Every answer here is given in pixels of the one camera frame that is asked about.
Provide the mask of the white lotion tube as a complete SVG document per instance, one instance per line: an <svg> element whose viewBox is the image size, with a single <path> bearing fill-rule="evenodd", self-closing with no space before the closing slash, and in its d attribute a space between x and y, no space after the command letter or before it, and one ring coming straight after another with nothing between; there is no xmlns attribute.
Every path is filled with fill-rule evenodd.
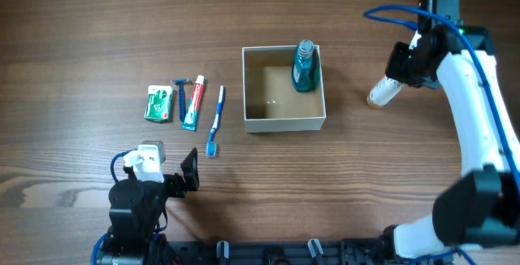
<svg viewBox="0 0 520 265"><path fill-rule="evenodd" d="M414 49L421 35L418 32L409 44L398 41L390 54L385 76L372 88L366 101L373 108L388 104L405 85L413 82L412 60Z"/></svg>

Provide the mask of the green white soap box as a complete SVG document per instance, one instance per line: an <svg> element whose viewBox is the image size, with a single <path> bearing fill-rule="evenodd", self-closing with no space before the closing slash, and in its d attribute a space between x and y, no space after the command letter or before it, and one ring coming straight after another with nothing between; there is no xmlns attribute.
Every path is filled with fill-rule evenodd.
<svg viewBox="0 0 520 265"><path fill-rule="evenodd" d="M169 122L173 92L170 85L150 85L144 118L157 123Z"/></svg>

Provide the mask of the blue Listerine mouthwash bottle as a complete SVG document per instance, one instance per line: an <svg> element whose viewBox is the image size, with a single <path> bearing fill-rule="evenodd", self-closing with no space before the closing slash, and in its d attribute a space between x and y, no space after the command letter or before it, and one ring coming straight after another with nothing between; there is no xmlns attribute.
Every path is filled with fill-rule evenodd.
<svg viewBox="0 0 520 265"><path fill-rule="evenodd" d="M314 58L314 43L302 40L297 45L291 71L292 86L300 93L314 91L319 82L319 68Z"/></svg>

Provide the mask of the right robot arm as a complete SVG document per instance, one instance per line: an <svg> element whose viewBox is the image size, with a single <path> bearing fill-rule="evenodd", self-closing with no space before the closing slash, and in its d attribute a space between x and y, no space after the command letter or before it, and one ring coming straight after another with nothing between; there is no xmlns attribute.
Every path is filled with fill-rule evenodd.
<svg viewBox="0 0 520 265"><path fill-rule="evenodd" d="M458 248L519 243L519 140L496 78L487 29L436 25L397 42L384 78L367 101L383 106L403 86L441 88L461 149L461 177L435 200L431 213L387 229L394 258L432 257Z"/></svg>

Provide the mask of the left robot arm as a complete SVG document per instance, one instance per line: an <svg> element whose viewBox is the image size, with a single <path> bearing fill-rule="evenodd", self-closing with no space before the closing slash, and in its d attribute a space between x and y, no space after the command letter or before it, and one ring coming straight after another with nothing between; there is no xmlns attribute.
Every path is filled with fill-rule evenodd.
<svg viewBox="0 0 520 265"><path fill-rule="evenodd" d="M115 184L109 191L111 226L93 246L91 265L181 264L160 224L167 217L168 198L185 198L197 191L197 149L181 163L182 174L164 174L162 142L145 142L117 154L110 163Z"/></svg>

